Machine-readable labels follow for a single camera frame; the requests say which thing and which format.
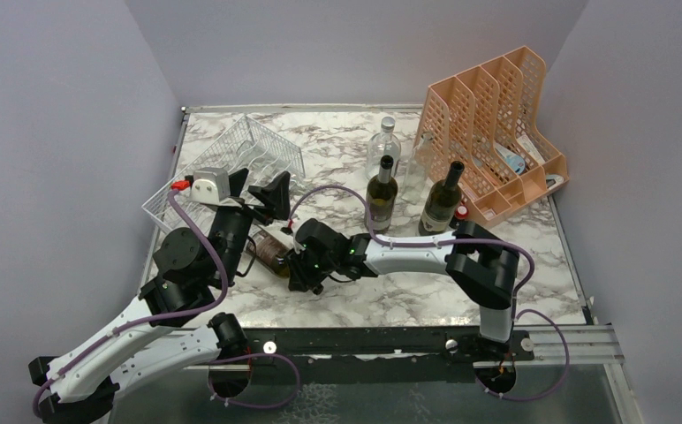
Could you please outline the green wine bottle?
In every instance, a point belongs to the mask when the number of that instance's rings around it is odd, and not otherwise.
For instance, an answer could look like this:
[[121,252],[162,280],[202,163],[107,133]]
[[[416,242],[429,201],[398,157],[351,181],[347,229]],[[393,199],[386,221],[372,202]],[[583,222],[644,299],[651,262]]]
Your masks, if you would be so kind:
[[370,221],[367,227],[377,233],[385,233],[391,225],[398,182],[393,177],[395,161],[391,155],[383,155],[377,173],[368,181],[366,202]]
[[432,185],[418,224],[420,236],[443,233],[449,227],[463,197],[459,181],[464,169],[461,161],[454,161],[446,177]]
[[289,247],[260,227],[250,230],[248,237],[246,250],[257,261],[279,277],[290,277],[290,267],[286,260]]

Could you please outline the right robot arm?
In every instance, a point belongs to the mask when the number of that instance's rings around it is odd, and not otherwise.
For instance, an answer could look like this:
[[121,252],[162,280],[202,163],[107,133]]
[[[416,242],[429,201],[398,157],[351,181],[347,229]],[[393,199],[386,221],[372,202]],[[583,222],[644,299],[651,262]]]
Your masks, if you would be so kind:
[[359,233],[351,237],[316,219],[293,233],[285,256],[293,292],[322,292],[334,274],[351,281],[397,273],[448,276],[479,307],[478,352],[496,360],[512,346],[514,285],[520,252],[473,222],[408,238]]

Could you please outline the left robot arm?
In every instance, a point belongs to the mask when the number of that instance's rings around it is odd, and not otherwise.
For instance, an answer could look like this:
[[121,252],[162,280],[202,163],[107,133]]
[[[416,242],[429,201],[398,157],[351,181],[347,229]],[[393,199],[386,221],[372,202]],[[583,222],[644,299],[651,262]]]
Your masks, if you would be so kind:
[[183,226],[171,230],[154,253],[156,275],[87,341],[30,363],[37,418],[91,423],[111,410],[117,395],[149,377],[198,359],[240,358],[245,341],[232,314],[218,315],[177,346],[166,337],[225,300],[254,223],[290,217],[290,173],[282,171],[264,186],[248,186],[248,175],[245,168],[202,168],[170,185],[166,200]]

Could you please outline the clear round liquor bottle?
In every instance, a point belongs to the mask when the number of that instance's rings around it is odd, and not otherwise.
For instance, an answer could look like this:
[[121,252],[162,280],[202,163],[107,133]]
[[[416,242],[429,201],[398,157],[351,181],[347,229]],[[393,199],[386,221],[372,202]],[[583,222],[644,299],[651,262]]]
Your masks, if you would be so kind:
[[369,140],[365,166],[367,179],[372,178],[378,173],[380,161],[384,155],[389,155],[393,158],[392,176],[397,176],[402,148],[401,142],[394,133],[395,125],[396,120],[394,117],[384,117],[381,120],[380,132]]

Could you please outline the small red capped bottle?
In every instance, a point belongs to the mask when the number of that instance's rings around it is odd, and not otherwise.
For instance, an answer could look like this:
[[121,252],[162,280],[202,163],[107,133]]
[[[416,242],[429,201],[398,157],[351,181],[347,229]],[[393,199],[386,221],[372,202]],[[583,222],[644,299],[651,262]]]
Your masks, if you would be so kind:
[[468,209],[465,203],[460,203],[454,210],[449,226],[456,230],[459,225],[468,218]]

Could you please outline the peach plastic file organizer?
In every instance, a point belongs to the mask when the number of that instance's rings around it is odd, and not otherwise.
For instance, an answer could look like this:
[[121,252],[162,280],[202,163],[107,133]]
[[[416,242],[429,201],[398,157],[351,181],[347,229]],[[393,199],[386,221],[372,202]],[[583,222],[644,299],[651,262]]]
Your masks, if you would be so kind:
[[418,125],[431,133],[429,176],[461,161],[469,219],[492,227],[569,180],[565,155],[537,127],[545,61],[528,46],[428,86]]

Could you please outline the black mounting rail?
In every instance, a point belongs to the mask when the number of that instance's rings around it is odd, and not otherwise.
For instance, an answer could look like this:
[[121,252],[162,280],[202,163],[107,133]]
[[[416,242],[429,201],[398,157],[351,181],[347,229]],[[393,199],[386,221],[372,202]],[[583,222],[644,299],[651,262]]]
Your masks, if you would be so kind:
[[472,383],[499,367],[534,359],[530,336],[514,330],[507,353],[476,345],[476,326],[246,329],[250,360],[207,365],[207,379],[230,389],[252,385],[398,382]]

